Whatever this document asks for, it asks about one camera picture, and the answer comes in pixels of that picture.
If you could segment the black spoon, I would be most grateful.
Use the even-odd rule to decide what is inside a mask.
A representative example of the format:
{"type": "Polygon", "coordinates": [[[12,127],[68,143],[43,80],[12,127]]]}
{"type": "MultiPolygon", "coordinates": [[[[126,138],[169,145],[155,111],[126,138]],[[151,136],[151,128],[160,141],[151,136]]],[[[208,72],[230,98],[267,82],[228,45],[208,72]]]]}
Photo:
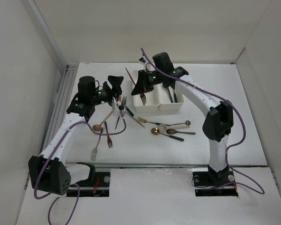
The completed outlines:
{"type": "Polygon", "coordinates": [[[172,95],[171,95],[171,92],[170,92],[169,87],[166,87],[166,90],[167,90],[167,92],[168,92],[168,95],[169,95],[169,98],[170,98],[171,103],[174,103],[174,100],[173,100],[173,97],[172,97],[172,95]]]}

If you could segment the copper round spoon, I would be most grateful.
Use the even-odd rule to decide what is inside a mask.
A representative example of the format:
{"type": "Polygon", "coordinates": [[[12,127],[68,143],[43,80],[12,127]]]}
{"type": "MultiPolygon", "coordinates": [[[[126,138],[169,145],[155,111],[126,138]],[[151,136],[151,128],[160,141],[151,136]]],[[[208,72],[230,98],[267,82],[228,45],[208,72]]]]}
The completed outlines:
{"type": "Polygon", "coordinates": [[[102,125],[104,124],[104,122],[113,114],[113,112],[111,111],[104,119],[103,121],[100,123],[100,124],[96,124],[94,125],[92,128],[95,130],[95,131],[101,131],[102,130],[102,125]]]}

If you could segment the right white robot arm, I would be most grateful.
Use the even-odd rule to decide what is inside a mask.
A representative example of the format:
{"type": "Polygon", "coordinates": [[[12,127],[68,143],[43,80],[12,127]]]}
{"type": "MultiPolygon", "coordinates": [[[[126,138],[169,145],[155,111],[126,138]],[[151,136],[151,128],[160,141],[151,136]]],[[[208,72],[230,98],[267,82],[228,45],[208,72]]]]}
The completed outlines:
{"type": "Polygon", "coordinates": [[[194,103],[205,117],[202,130],[209,140],[210,159],[208,163],[208,181],[219,184],[228,174],[229,168],[225,159],[228,136],[233,127],[232,107],[220,101],[204,90],[200,90],[197,83],[183,67],[174,67],[166,52],[153,57],[151,62],[153,71],[147,69],[150,62],[145,56],[139,59],[144,66],[138,71],[138,80],[132,95],[153,91],[154,86],[166,84],[194,103]]]}

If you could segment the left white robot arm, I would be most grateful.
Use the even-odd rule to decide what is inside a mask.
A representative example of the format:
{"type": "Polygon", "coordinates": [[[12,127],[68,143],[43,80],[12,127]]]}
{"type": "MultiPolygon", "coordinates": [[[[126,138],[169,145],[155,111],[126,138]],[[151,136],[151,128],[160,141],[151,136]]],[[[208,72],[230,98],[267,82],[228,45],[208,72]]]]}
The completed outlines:
{"type": "Polygon", "coordinates": [[[78,162],[66,166],[66,159],[72,149],[75,138],[84,127],[89,127],[89,120],[95,107],[107,103],[114,115],[124,116],[124,109],[118,105],[122,94],[122,76],[108,76],[101,87],[96,87],[92,76],[83,76],[78,82],[78,92],[74,95],[65,114],[64,120],[48,146],[28,162],[29,174],[34,196],[40,199],[37,191],[64,195],[69,187],[78,182],[90,186],[95,182],[96,169],[93,164],[78,162]]]}

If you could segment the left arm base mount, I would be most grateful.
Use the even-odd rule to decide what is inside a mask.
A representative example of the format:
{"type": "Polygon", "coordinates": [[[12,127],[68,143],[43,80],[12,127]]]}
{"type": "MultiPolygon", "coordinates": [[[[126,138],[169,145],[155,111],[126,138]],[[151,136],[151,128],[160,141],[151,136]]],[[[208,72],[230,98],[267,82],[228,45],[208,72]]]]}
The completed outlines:
{"type": "Polygon", "coordinates": [[[77,163],[67,167],[71,176],[71,185],[67,197],[108,197],[110,190],[111,171],[93,164],[77,163]]]}

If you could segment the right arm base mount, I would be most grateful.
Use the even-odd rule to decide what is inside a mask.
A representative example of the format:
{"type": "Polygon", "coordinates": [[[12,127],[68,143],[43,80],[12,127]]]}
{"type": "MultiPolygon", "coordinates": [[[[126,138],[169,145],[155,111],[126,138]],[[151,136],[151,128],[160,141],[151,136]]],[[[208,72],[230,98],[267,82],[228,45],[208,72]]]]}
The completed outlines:
{"type": "Polygon", "coordinates": [[[229,168],[215,172],[211,168],[192,169],[192,185],[196,197],[233,196],[238,197],[235,177],[229,168]]]}

